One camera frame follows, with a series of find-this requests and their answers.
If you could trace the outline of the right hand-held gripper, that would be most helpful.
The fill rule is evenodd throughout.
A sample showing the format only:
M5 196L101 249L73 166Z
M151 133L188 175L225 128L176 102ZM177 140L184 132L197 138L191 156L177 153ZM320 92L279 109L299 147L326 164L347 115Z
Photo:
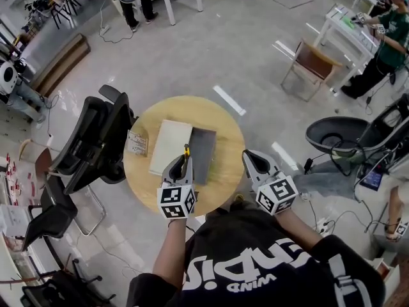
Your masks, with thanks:
M274 216L291 208L298 190L291 176L285 175L275 159L258 150L246 149L242 152L242 161L247 177L253 186L259 186L256 192L256 203L268 214ZM259 185L259 175L276 176Z

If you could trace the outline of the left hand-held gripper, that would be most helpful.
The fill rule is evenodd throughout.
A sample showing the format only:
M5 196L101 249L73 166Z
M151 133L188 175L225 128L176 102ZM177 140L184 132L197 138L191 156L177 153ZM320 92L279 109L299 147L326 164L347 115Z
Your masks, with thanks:
M175 158L162 173L163 183L157 189L157 205L166 219L186 219L194 211L196 195L194 185L170 182L193 182L194 168L188 154Z

